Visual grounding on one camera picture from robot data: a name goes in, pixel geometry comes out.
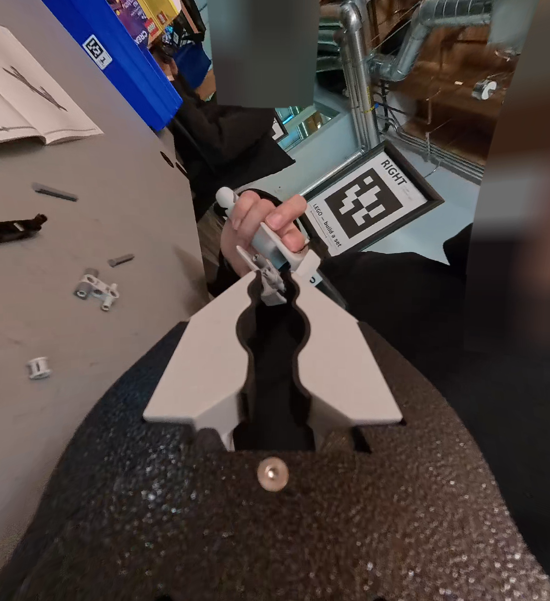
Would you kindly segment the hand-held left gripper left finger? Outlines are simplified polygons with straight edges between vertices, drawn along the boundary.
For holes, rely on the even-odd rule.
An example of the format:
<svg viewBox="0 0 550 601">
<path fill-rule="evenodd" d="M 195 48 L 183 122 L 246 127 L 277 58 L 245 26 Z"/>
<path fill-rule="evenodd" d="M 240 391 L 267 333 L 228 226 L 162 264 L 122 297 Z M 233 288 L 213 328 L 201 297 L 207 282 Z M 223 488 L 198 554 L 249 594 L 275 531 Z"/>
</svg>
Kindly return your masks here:
<svg viewBox="0 0 550 601">
<path fill-rule="evenodd" d="M 251 306 L 248 289 L 257 273 L 239 282 L 191 316 L 166 369 L 144 409 L 149 423 L 215 430 L 234 451 L 233 432 L 242 421 L 240 393 L 249 356 L 237 323 Z"/>
</svg>

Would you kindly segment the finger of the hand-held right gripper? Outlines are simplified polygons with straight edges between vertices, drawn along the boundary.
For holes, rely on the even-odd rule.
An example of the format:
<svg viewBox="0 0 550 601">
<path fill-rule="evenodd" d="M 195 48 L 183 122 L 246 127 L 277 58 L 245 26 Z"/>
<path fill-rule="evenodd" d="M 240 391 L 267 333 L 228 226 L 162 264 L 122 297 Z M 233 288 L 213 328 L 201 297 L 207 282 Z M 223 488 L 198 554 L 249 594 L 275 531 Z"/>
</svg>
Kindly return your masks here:
<svg viewBox="0 0 550 601">
<path fill-rule="evenodd" d="M 297 267 L 297 275 L 310 285 L 319 285 L 321 283 L 321 275 L 318 271 L 320 265 L 319 255 L 313 250 L 308 250 Z"/>
<path fill-rule="evenodd" d="M 237 257 L 241 263 L 236 268 L 239 274 L 249 274 L 251 272 L 260 272 L 265 274 L 270 269 L 270 262 L 260 253 L 251 254 L 243 247 L 236 246 Z"/>
</svg>

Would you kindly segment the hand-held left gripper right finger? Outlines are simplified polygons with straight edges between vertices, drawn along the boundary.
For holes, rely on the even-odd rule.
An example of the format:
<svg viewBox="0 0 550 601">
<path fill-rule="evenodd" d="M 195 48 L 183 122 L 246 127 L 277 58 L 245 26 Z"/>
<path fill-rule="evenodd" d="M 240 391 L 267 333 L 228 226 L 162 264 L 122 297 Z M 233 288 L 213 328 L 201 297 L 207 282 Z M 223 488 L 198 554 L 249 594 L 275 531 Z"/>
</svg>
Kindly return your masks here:
<svg viewBox="0 0 550 601">
<path fill-rule="evenodd" d="M 320 448 L 335 430 L 399 424 L 402 413 L 359 322 L 300 277 L 294 308 L 307 327 L 296 380 L 310 398 L 308 425 Z"/>
</svg>

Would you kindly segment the grey lego pin connector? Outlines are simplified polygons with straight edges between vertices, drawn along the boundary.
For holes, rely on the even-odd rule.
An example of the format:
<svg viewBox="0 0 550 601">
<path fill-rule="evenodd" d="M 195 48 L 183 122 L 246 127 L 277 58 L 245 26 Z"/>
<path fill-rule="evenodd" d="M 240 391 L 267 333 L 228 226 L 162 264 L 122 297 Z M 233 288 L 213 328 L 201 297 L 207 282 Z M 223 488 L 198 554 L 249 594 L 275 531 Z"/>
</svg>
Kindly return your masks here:
<svg viewBox="0 0 550 601">
<path fill-rule="evenodd" d="M 254 263 L 261 274 L 261 299 L 266 306 L 279 306 L 287 303 L 285 283 L 279 271 L 269 259 L 260 254 L 253 257 Z"/>
<path fill-rule="evenodd" d="M 100 308 L 104 312 L 109 312 L 113 304 L 120 298 L 118 285 L 116 283 L 106 284 L 99 279 L 99 270 L 93 267 L 87 267 L 82 277 L 77 282 L 73 295 L 82 300 L 90 297 L 95 298 L 100 303 Z"/>
</svg>

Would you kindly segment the person's right forearm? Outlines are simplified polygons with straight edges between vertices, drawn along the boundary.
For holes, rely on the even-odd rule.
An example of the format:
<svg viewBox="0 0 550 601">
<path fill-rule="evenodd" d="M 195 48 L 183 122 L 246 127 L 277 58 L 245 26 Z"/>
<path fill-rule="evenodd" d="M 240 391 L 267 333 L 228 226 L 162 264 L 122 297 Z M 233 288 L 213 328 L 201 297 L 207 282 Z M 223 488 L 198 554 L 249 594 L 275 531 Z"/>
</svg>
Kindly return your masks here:
<svg viewBox="0 0 550 601">
<path fill-rule="evenodd" d="M 464 351 L 466 264 L 473 226 L 443 244 L 447 263 L 415 252 L 352 252 L 324 275 L 348 310 L 408 359 Z"/>
</svg>

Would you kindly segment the dark grey lego axle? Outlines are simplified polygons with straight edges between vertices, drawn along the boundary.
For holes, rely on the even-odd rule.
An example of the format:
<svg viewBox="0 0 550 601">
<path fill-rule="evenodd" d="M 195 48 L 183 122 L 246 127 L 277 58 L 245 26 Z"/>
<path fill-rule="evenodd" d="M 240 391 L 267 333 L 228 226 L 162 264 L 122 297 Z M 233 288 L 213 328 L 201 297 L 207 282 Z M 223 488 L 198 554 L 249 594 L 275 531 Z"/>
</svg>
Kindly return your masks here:
<svg viewBox="0 0 550 601">
<path fill-rule="evenodd" d="M 51 187 L 51 186 L 48 186 L 45 184 L 33 182 L 32 189 L 37 194 L 49 196 L 52 198 L 63 199 L 63 200 L 70 201 L 70 202 L 77 202 L 79 200 L 79 197 L 74 193 L 61 191 L 59 189 L 56 189 L 54 187 Z"/>
</svg>

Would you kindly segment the black lego beam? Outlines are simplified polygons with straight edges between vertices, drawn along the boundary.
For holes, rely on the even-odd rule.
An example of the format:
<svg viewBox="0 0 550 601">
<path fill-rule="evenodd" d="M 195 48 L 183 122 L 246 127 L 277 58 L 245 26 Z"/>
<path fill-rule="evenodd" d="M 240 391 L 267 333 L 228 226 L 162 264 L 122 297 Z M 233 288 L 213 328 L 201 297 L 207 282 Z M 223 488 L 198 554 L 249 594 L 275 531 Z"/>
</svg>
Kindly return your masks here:
<svg viewBox="0 0 550 601">
<path fill-rule="evenodd" d="M 7 244 L 36 236 L 47 221 L 45 214 L 32 219 L 0 221 L 0 244 Z"/>
</svg>

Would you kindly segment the colourful lego box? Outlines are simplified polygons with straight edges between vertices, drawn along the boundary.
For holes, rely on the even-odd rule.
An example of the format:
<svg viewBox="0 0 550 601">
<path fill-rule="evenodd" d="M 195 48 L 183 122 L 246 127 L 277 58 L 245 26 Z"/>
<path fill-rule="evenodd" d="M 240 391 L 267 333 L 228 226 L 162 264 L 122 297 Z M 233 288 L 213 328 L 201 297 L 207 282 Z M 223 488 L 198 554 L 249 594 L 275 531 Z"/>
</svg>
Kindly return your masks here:
<svg viewBox="0 0 550 601">
<path fill-rule="evenodd" d="M 107 1 L 136 45 L 148 48 L 180 13 L 180 1 Z"/>
</svg>

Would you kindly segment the open lego instruction booklet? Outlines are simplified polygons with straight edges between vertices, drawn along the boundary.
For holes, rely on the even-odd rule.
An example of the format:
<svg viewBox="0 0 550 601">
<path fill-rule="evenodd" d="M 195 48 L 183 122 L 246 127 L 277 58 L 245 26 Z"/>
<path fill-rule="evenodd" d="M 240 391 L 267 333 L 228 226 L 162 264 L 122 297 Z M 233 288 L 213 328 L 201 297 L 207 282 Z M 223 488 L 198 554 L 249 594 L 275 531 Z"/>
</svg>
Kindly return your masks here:
<svg viewBox="0 0 550 601">
<path fill-rule="evenodd" d="M 102 134 L 20 41 L 0 26 L 0 144 L 37 139 L 49 146 Z"/>
</svg>

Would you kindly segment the person's right hand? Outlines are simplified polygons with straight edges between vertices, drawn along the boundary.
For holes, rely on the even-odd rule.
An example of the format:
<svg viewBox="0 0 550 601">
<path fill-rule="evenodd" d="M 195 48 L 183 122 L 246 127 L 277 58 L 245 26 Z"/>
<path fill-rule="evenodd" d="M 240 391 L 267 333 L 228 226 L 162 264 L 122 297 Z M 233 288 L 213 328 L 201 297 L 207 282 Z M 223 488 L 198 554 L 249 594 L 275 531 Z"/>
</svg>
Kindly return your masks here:
<svg viewBox="0 0 550 601">
<path fill-rule="evenodd" d="M 280 237 L 288 250 L 300 252 L 306 245 L 306 238 L 295 221 L 306 209 L 306 200 L 298 194 L 275 206 L 271 200 L 260 197 L 254 191 L 241 193 L 222 231 L 220 251 L 223 259 L 237 276 L 248 274 L 250 268 L 241 259 L 237 247 L 250 252 L 251 242 L 262 223 Z"/>
</svg>

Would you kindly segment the framed black white marker sign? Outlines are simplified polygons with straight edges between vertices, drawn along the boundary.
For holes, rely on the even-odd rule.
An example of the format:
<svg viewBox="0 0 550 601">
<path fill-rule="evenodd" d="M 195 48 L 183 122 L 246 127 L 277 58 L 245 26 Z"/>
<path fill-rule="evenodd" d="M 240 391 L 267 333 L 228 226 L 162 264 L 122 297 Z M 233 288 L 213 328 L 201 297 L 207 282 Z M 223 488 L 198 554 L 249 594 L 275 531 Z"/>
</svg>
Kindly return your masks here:
<svg viewBox="0 0 550 601">
<path fill-rule="evenodd" d="M 385 140 L 301 195 L 300 223 L 323 253 L 364 251 L 444 203 L 407 158 Z"/>
</svg>

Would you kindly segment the blue plastic bin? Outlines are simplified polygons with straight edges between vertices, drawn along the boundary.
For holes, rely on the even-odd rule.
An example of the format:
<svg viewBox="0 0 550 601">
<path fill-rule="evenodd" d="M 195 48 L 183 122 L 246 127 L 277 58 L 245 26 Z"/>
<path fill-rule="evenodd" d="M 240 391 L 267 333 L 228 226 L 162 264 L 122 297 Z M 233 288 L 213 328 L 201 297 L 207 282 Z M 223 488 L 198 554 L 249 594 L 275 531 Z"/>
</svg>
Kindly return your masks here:
<svg viewBox="0 0 550 601">
<path fill-rule="evenodd" d="M 85 54 L 153 131 L 171 124 L 182 99 L 150 51 L 107 1 L 43 1 Z"/>
</svg>

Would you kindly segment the silver ventilation duct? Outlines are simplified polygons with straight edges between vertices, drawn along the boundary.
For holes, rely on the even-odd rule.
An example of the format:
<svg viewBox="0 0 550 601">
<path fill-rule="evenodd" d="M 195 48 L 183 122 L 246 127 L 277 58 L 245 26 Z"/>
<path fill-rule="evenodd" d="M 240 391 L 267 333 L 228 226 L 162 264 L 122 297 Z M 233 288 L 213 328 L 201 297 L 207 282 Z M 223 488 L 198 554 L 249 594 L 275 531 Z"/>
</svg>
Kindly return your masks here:
<svg viewBox="0 0 550 601">
<path fill-rule="evenodd" d="M 336 32 L 342 68 L 362 152 L 381 143 L 376 125 L 372 79 L 400 82 L 409 75 L 426 39 L 439 28 L 487 26 L 491 23 L 494 1 L 417 1 L 411 8 L 408 33 L 396 55 L 368 52 L 364 26 L 367 19 L 364 1 L 320 3 L 322 18 L 341 24 Z"/>
</svg>

